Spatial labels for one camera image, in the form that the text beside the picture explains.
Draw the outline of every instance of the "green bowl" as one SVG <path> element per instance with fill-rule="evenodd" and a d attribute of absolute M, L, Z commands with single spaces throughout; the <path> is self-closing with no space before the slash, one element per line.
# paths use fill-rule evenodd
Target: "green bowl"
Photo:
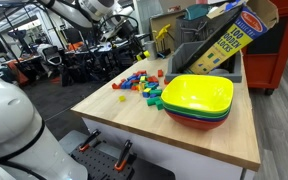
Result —
<path fill-rule="evenodd" d="M 229 106 L 229 108 L 223 113 L 207 113 L 207 112 L 203 112 L 203 111 L 196 111 L 196 110 L 186 109 L 186 108 L 182 108 L 182 107 L 178 107 L 178 106 L 173 106 L 173 105 L 170 105 L 164 101 L 163 101 L 163 105 L 166 109 L 170 109 L 170 110 L 178 112 L 178 113 L 183 113 L 183 114 L 187 114 L 187 115 L 191 115 L 191 116 L 198 116 L 198 117 L 202 117 L 202 118 L 221 118 L 221 117 L 224 117 L 225 115 L 227 115 L 227 113 L 231 109 L 231 106 Z"/>

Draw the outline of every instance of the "red tool cart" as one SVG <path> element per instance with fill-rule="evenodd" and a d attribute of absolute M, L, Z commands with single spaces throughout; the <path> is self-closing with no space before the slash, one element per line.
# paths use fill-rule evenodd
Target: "red tool cart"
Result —
<path fill-rule="evenodd" d="M 248 87 L 265 88 L 265 95 L 278 88 L 288 59 L 288 0 L 271 1 L 278 7 L 279 23 L 243 49 Z"/>

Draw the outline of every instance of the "wooden tabletop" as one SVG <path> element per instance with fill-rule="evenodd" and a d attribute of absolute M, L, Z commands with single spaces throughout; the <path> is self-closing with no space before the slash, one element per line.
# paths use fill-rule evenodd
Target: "wooden tabletop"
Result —
<path fill-rule="evenodd" d="M 228 119 L 210 131 L 177 123 L 164 110 L 148 107 L 145 98 L 137 91 L 113 90 L 111 87 L 138 70 L 146 70 L 156 77 L 158 69 L 166 73 L 167 62 L 165 59 L 136 63 L 72 110 L 90 120 L 257 171 L 260 157 L 244 67 L 242 83 L 234 83 L 234 98 Z M 159 79 L 160 85 L 165 87 L 163 80 L 164 77 Z M 119 102 L 121 95 L 126 97 L 126 101 Z"/>

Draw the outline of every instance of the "wooden table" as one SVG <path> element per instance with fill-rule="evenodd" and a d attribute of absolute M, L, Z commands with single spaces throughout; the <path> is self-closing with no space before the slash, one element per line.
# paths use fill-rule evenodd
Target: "wooden table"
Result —
<path fill-rule="evenodd" d="M 228 119 L 206 132 L 175 122 L 155 106 L 148 107 L 137 91 L 111 87 L 138 70 L 147 70 L 149 75 L 157 75 L 158 69 L 165 73 L 167 62 L 165 59 L 136 63 L 72 110 L 83 117 L 90 131 L 98 128 L 110 143 L 121 145 L 131 139 L 134 152 L 173 171 L 179 180 L 233 180 L 241 175 L 252 179 L 259 169 L 260 157 L 244 67 L 242 82 L 234 83 Z M 162 87 L 163 80 L 164 77 L 159 79 Z M 119 102 L 121 95 L 126 97 L 125 102 Z"/>

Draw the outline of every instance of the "person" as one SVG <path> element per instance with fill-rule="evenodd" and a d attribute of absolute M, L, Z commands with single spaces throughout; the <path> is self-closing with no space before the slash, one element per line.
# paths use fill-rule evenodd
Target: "person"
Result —
<path fill-rule="evenodd" d="M 35 43 L 38 45 L 37 47 L 37 53 L 43 58 L 43 60 L 46 62 L 46 58 L 44 56 L 43 50 L 49 47 L 53 47 L 53 45 L 51 44 L 44 44 L 43 41 L 41 39 L 35 39 Z M 44 70 L 47 72 L 48 77 L 51 76 L 52 74 L 52 70 L 50 69 L 50 67 L 48 67 L 46 64 L 43 63 L 43 61 L 41 61 L 41 66 L 44 68 Z"/>

